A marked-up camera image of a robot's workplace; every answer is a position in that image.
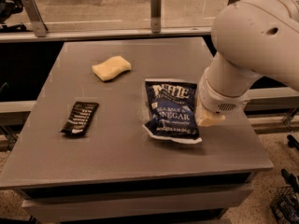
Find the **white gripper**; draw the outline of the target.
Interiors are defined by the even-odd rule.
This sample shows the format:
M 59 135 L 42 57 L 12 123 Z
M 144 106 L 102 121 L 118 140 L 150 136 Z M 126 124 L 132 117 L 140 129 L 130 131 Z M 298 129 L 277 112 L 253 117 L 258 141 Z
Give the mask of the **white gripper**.
M 207 74 L 208 69 L 204 71 L 199 81 L 198 92 L 198 101 L 206 110 L 202 111 L 202 107 L 198 105 L 194 114 L 197 126 L 201 127 L 209 127 L 225 121 L 225 116 L 222 114 L 234 112 L 242 106 L 247 99 L 246 94 L 240 97 L 227 97 L 218 93 L 208 83 Z

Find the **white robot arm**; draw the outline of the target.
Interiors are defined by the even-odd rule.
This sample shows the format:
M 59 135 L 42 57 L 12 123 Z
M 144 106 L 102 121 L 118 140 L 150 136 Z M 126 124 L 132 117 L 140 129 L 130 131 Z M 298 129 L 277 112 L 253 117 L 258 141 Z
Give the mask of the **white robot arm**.
M 199 82 L 199 126 L 239 109 L 261 77 L 299 91 L 299 0 L 235 2 L 215 18 L 211 39 L 217 53 Z

